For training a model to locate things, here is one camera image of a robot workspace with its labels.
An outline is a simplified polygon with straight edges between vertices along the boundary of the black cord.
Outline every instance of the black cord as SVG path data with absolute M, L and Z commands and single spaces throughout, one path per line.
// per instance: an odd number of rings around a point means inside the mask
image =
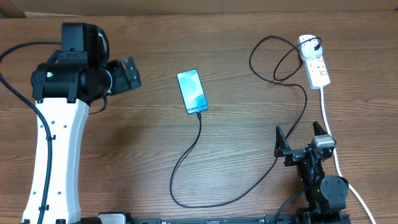
M 10 49 L 6 50 L 5 52 L 3 52 L 0 55 L 0 63 L 3 60 L 3 58 L 19 49 L 22 47 L 27 47 L 27 46 L 31 46 L 31 45 L 42 45 L 42 44 L 55 44 L 55 45 L 61 45 L 61 42 L 28 42 L 28 43 L 24 43 L 24 44 L 19 44 L 16 46 L 11 47 Z M 49 185 L 50 185 L 50 176 L 51 176 L 51 166 L 52 166 L 52 136 L 51 136 L 51 132 L 50 132 L 50 127 L 49 124 L 47 123 L 47 121 L 45 120 L 43 114 L 40 112 L 39 109 L 37 109 L 37 107 L 35 105 L 33 105 L 26 97 L 22 96 L 17 90 L 15 90 L 12 86 L 10 86 L 10 84 L 8 84 L 8 82 L 4 79 L 3 75 L 1 75 L 0 73 L 0 82 L 8 89 L 10 90 L 13 94 L 15 94 L 20 100 L 22 100 L 28 107 L 30 107 L 39 117 L 39 119 L 41 120 L 41 122 L 43 123 L 43 127 L 45 129 L 45 134 L 47 137 L 47 149 L 48 149 L 48 153 L 47 153 L 47 170 L 45 172 L 45 182 L 44 182 L 44 189 L 43 189 L 43 197 L 42 197 L 42 203 L 40 205 L 40 213 L 39 213 L 39 218 L 37 219 L 37 223 L 38 224 L 42 224 L 43 222 L 43 218 L 44 218 L 44 211 L 46 209 L 47 206 L 47 196 L 49 194 Z
M 289 45 L 291 45 L 291 46 L 293 47 L 292 49 L 290 49 L 290 50 L 282 57 L 282 59 L 279 61 L 279 63 L 277 64 L 277 66 L 276 66 L 276 68 L 275 68 L 275 70 L 274 70 L 274 74 L 273 74 L 274 80 L 279 81 L 279 82 L 274 82 L 274 81 L 272 81 L 272 80 L 268 80 L 268 79 L 262 77 L 260 74 L 258 74 L 258 73 L 254 70 L 254 68 L 253 68 L 253 66 L 252 66 L 252 64 L 251 64 L 251 59 L 252 59 L 252 56 L 253 56 L 254 52 L 256 51 L 256 49 L 257 49 L 263 42 L 265 42 L 265 41 L 268 40 L 268 39 L 278 39 L 278 40 L 281 40 L 281 41 L 284 41 L 284 42 L 288 43 Z M 304 90 L 304 88 L 303 88 L 302 86 L 300 86 L 300 85 L 298 85 L 298 84 L 285 84 L 285 83 L 282 83 L 282 81 L 285 81 L 285 80 L 287 80 L 288 78 L 290 78 L 291 76 L 293 76 L 293 75 L 301 68 L 301 66 L 302 66 L 302 64 L 303 64 L 303 60 L 300 58 L 300 65 L 298 66 L 298 68 L 297 68 L 292 74 L 288 75 L 288 76 L 285 77 L 285 78 L 277 79 L 277 78 L 275 77 L 276 70 L 278 69 L 280 63 L 282 63 L 283 59 L 285 59 L 286 56 L 288 56 L 288 54 L 290 54 L 293 50 L 296 50 L 297 53 L 300 54 L 300 52 L 299 52 L 299 50 L 298 50 L 298 47 L 300 47 L 302 44 L 304 44 L 304 43 L 306 43 L 306 42 L 308 42 L 308 41 L 311 41 L 311 40 L 313 40 L 313 39 L 318 39 L 318 40 L 319 40 L 319 44 L 318 44 L 317 46 L 314 47 L 315 50 L 318 50 L 318 49 L 320 48 L 320 44 L 321 44 L 321 42 L 322 42 L 321 38 L 319 38 L 319 37 L 314 37 L 314 38 L 308 39 L 308 40 L 306 40 L 306 41 L 303 41 L 302 43 L 300 43 L 300 44 L 298 44 L 298 45 L 294 45 L 293 43 L 291 43 L 290 41 L 288 41 L 288 40 L 286 40 L 286 39 L 284 39 L 284 38 L 282 38 L 282 37 L 270 35 L 270 36 L 267 36 L 267 37 L 263 38 L 262 40 L 260 40 L 260 42 L 254 47 L 253 51 L 251 52 L 250 58 L 249 58 L 249 66 L 250 66 L 250 69 L 253 71 L 254 74 L 256 74 L 256 75 L 257 75 L 259 78 L 261 78 L 262 80 L 267 81 L 267 82 L 272 83 L 272 84 L 275 84 L 275 85 L 282 85 L 282 86 L 297 86 L 297 87 L 299 87 L 301 90 L 303 90 L 303 92 L 304 92 L 305 103 L 304 103 L 303 110 L 302 110 L 300 116 L 298 117 L 298 119 L 296 120 L 296 122 L 293 124 L 293 126 L 290 128 L 289 132 L 287 133 L 286 139 L 290 136 L 290 134 L 292 134 L 292 132 L 293 132 L 293 130 L 294 130 L 294 127 L 296 126 L 296 124 L 300 121 L 301 117 L 303 116 L 303 114 L 304 114 L 304 112 L 305 112 L 305 109 L 306 109 L 306 107 L 307 107 L 307 101 L 308 101 L 308 99 L 307 99 L 307 93 L 305 92 L 305 90 Z M 299 191 L 298 193 L 296 193 L 295 195 L 291 196 L 291 198 L 289 198 L 289 199 L 279 208 L 278 212 L 277 212 L 276 215 L 275 215 L 275 224 L 277 224 L 278 216 L 279 216 L 279 214 L 281 213 L 281 211 L 284 209 L 284 207 L 285 207 L 291 200 L 293 200 L 295 197 L 298 197 L 299 195 L 301 195 L 304 191 L 305 191 L 305 189 L 304 189 L 304 190 L 301 190 L 301 191 Z
M 104 96 L 103 99 L 104 99 L 104 106 L 102 106 L 102 108 L 101 108 L 99 111 L 95 111 L 95 112 L 92 112 L 92 113 L 88 113 L 89 115 L 93 115 L 93 114 L 96 114 L 96 113 L 100 113 L 100 112 L 104 111 L 104 110 L 108 107 L 108 97 L 107 97 L 107 96 Z
M 297 192 L 296 194 L 294 194 L 293 196 L 291 196 L 289 199 L 287 199 L 287 201 L 285 203 L 282 204 L 282 206 L 280 206 L 280 208 L 278 209 L 278 212 L 275 215 L 275 220 L 274 220 L 274 224 L 278 224 L 278 217 L 280 215 L 280 213 L 282 212 L 282 210 L 285 208 L 285 206 L 290 203 L 293 199 L 297 198 L 298 196 L 300 196 L 305 190 L 301 190 L 299 192 Z
M 274 79 L 275 79 L 276 81 L 279 81 L 279 82 L 274 82 L 274 81 L 272 81 L 272 80 L 268 80 L 268 79 L 266 79 L 266 78 L 260 76 L 260 74 L 258 74 L 258 73 L 254 70 L 253 66 L 251 65 L 251 59 L 252 59 L 252 56 L 253 56 L 254 52 L 256 51 L 256 49 L 257 49 L 263 42 L 265 42 L 266 40 L 271 39 L 271 38 L 282 40 L 282 41 L 284 41 L 284 42 L 290 44 L 290 45 L 293 47 L 290 51 L 288 51 L 288 52 L 285 54 L 285 56 L 282 57 L 282 59 L 279 61 L 279 63 L 277 64 L 277 66 L 276 66 L 276 68 L 275 68 L 275 70 L 274 70 Z M 303 90 L 303 92 L 304 92 L 304 95 L 305 95 L 305 103 L 304 103 L 303 111 L 301 112 L 300 116 L 298 117 L 298 119 L 296 120 L 296 122 L 293 124 L 293 126 L 290 128 L 289 132 L 288 132 L 287 135 L 286 135 L 286 139 L 290 136 L 290 134 L 292 134 L 292 132 L 293 132 L 293 130 L 294 130 L 294 127 L 295 127 L 296 124 L 300 121 L 301 117 L 303 116 L 303 114 L 304 114 L 304 112 L 305 112 L 305 109 L 306 109 L 306 107 L 307 107 L 307 93 L 305 92 L 304 88 L 303 88 L 302 86 L 298 85 L 298 84 L 285 84 L 285 83 L 282 83 L 282 81 L 285 81 L 285 80 L 287 80 L 288 78 L 290 78 L 292 75 L 294 75 L 294 74 L 301 68 L 301 66 L 302 66 L 302 64 L 303 64 L 303 61 L 300 59 L 300 65 L 298 66 L 298 68 L 297 68 L 293 73 L 291 73 L 289 76 L 287 76 L 287 77 L 285 77 L 285 78 L 283 78 L 283 79 L 280 79 L 280 80 L 277 79 L 277 78 L 275 77 L 275 74 L 276 74 L 276 71 L 277 71 L 277 69 L 278 69 L 280 63 L 283 61 L 283 59 L 286 58 L 286 56 L 288 56 L 289 53 L 291 53 L 293 50 L 296 50 L 297 53 L 300 53 L 299 50 L 298 50 L 297 48 L 298 48 L 299 46 L 301 46 L 302 44 L 304 44 L 304 43 L 306 43 L 306 42 L 308 42 L 308 41 L 311 41 L 311 40 L 313 40 L 313 39 L 319 39 L 319 40 L 320 40 L 320 43 L 321 43 L 321 41 L 322 41 L 321 38 L 319 38 L 319 37 L 314 37 L 314 38 L 311 38 L 311 39 L 308 39 L 308 40 L 302 42 L 301 44 L 294 45 L 293 43 L 291 43 L 290 41 L 288 41 L 288 40 L 286 40 L 286 39 L 284 39 L 284 38 L 282 38 L 282 37 L 270 35 L 270 36 L 265 37 L 264 39 L 262 39 L 262 40 L 255 46 L 255 48 L 254 48 L 253 51 L 251 52 L 251 55 L 250 55 L 250 58 L 249 58 L 249 66 L 250 66 L 250 69 L 251 69 L 251 70 L 253 71 L 253 73 L 256 74 L 259 78 L 261 78 L 261 79 L 263 79 L 263 80 L 265 80 L 265 81 L 267 81 L 267 82 L 276 84 L 276 85 L 282 85 L 282 86 L 297 86 L 297 87 L 301 88 L 301 89 Z M 315 47 L 315 50 L 319 49 L 320 43 Z M 230 201 L 228 201 L 228 202 L 219 203 L 219 204 L 215 204 L 215 205 L 203 205 L 203 206 L 188 206 L 188 205 L 183 205 L 183 204 L 181 204 L 180 202 L 178 202 L 178 201 L 174 198 L 174 195 L 173 195 L 173 192 L 172 192 L 173 178 L 174 178 L 174 174 L 175 174 L 175 171 L 177 170 L 178 166 L 179 166 L 179 165 L 181 164 L 181 162 L 184 160 L 185 156 L 193 149 L 193 147 L 195 146 L 195 144 L 197 143 L 197 141 L 198 141 L 198 139 L 199 139 L 199 137 L 200 137 L 200 132 L 201 132 L 201 116 L 200 116 L 200 113 L 198 113 L 198 119 L 199 119 L 199 132 L 198 132 L 198 136 L 197 136 L 196 140 L 195 140 L 195 141 L 193 142 L 193 144 L 182 154 L 182 156 L 180 157 L 180 159 L 177 161 L 177 163 L 176 163 L 175 166 L 174 166 L 172 175 L 171 175 L 171 177 L 170 177 L 170 189 L 169 189 L 169 190 L 170 190 L 170 196 L 171 196 L 171 198 L 173 199 L 173 201 L 174 201 L 177 205 L 179 205 L 179 206 L 181 206 L 181 207 L 183 207 L 183 208 L 213 208 L 213 207 L 220 207 L 220 206 L 223 206 L 223 205 L 228 205 L 228 204 L 231 204 L 231 203 L 233 203 L 233 202 L 236 202 L 236 201 L 238 201 L 239 199 L 241 199 L 241 198 L 243 198 L 244 196 L 246 196 L 252 189 L 254 189 L 255 187 L 257 187 L 258 184 L 260 184 L 260 182 L 268 175 L 268 173 L 272 170 L 272 168 L 274 168 L 274 166 L 275 166 L 275 164 L 276 164 L 278 158 L 275 158 L 274 163 L 273 163 L 273 164 L 271 165 L 271 167 L 267 170 L 267 172 L 266 172 L 266 173 L 265 173 L 265 174 L 264 174 L 264 175 L 263 175 L 263 176 L 262 176 L 262 177 L 261 177 L 249 190 L 247 190 L 245 193 L 243 193 L 241 196 L 237 197 L 237 198 L 234 199 L 234 200 L 230 200 Z

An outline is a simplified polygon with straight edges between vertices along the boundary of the white cable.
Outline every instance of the white cable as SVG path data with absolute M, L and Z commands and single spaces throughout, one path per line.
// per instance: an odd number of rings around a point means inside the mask
M 331 136 L 331 131 L 330 131 L 330 128 L 329 128 L 328 119 L 326 117 L 325 102 L 324 102 L 324 99 L 323 99 L 323 87 L 320 88 L 320 91 L 321 91 L 321 109 L 322 109 L 323 122 L 325 122 L 326 130 L 328 131 L 328 134 L 330 134 L 330 136 Z M 337 149 L 336 148 L 333 151 L 333 156 L 335 158 L 337 174 L 340 177 L 343 177 L 343 174 L 340 171 L 340 166 L 338 165 Z M 361 196 L 359 196 L 359 193 L 354 189 L 354 187 L 351 184 L 349 184 L 348 187 L 355 194 L 355 196 L 358 198 L 359 202 L 361 202 L 361 205 L 363 206 L 363 208 L 365 209 L 365 211 L 368 214 L 369 218 L 371 219 L 372 224 L 376 224 L 376 221 L 374 221 L 374 218 L 372 216 L 371 211 L 369 211 L 369 209 L 366 206 L 365 202 L 362 200 Z

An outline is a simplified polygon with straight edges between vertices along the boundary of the power strip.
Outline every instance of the power strip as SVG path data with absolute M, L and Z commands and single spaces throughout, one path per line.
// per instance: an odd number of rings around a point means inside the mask
M 301 35 L 298 38 L 298 43 L 314 38 L 314 35 Z M 310 82 L 311 89 L 319 90 L 321 87 L 325 87 L 330 84 L 330 78 L 328 74 L 328 70 L 326 69 L 325 62 L 323 61 L 322 53 L 323 50 L 320 48 L 319 50 L 313 50 L 312 52 L 320 51 L 319 54 L 315 57 L 309 57 L 311 55 L 308 53 L 308 49 L 313 46 L 318 45 L 318 40 L 313 39 L 310 40 L 300 46 L 300 57 L 304 62 L 305 71 L 307 73 L 308 81 Z
M 314 35 L 301 35 L 298 38 L 298 44 L 301 44 L 302 42 L 314 38 Z M 323 61 L 322 53 L 323 49 L 320 47 L 318 50 L 315 50 L 315 46 L 318 45 L 318 40 L 313 39 L 310 40 L 300 46 L 300 57 L 304 62 L 305 66 L 305 71 L 307 73 L 308 81 L 310 83 L 311 89 L 313 90 L 320 90 L 320 95 L 321 95 L 321 109 L 322 109 L 322 116 L 323 116 L 323 121 L 325 122 L 326 129 L 328 130 L 328 134 L 331 135 L 331 131 L 329 128 L 328 124 L 328 119 L 326 117 L 326 111 L 325 111 L 325 102 L 324 102 L 324 96 L 323 96 L 323 88 L 327 85 L 330 84 L 330 78 L 328 74 L 328 70 L 326 69 L 325 62 Z M 336 170 L 337 174 L 342 177 L 343 174 L 341 173 L 340 166 L 338 163 L 338 158 L 337 158 L 337 149 L 333 151 L 333 157 L 335 158 L 335 165 L 336 165 Z M 354 193 L 354 195 L 358 198 L 359 202 L 361 202 L 361 205 L 365 209 L 366 213 L 368 214 L 371 223 L 376 224 L 376 221 L 374 220 L 372 213 L 366 206 L 365 202 L 362 200 L 361 196 L 359 196 L 359 193 L 354 189 L 354 187 L 349 184 L 349 189 Z

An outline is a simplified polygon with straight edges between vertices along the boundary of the smartphone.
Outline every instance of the smartphone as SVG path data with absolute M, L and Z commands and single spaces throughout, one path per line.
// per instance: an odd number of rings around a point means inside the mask
M 193 69 L 178 73 L 177 80 L 188 114 L 198 113 L 209 108 L 198 70 Z

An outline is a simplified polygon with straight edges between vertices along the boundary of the wood grain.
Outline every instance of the wood grain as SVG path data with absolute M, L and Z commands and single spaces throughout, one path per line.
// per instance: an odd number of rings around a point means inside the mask
M 79 17 L 0 20 L 0 51 L 21 42 L 59 40 L 61 23 L 83 21 L 102 27 L 111 58 L 133 56 L 142 87 L 109 99 L 109 108 L 88 118 L 80 161 L 83 216 L 110 210 L 134 217 L 258 217 L 273 214 L 300 189 L 294 167 L 278 161 L 274 170 L 240 201 L 219 208 L 185 209 L 169 196 L 170 173 L 197 135 L 195 115 L 185 113 L 176 74 L 198 69 L 210 109 L 203 132 L 175 176 L 175 196 L 187 205 L 231 200 L 250 188 L 272 164 L 274 130 L 287 132 L 303 106 L 296 88 L 268 84 L 249 69 L 248 58 L 267 35 L 295 42 L 302 34 L 322 37 L 332 84 L 325 90 L 331 130 L 338 142 L 342 172 L 378 223 L 398 219 L 398 14 L 303 12 L 202 16 Z M 1 72 L 23 95 L 31 95 L 30 75 L 55 47 L 14 52 Z M 259 47 L 253 65 L 266 77 L 289 46 L 270 40 Z M 283 62 L 282 77 L 298 65 Z M 307 110 L 289 138 L 303 147 L 322 122 L 319 92 L 304 69 L 289 83 L 308 93 Z M 35 115 L 0 86 L 0 223 L 21 220 L 32 183 Z M 97 110 L 101 102 L 93 105 Z M 333 159 L 323 163 L 336 175 Z M 304 206 L 303 198 L 285 212 Z M 352 193 L 345 213 L 353 223 L 369 223 Z

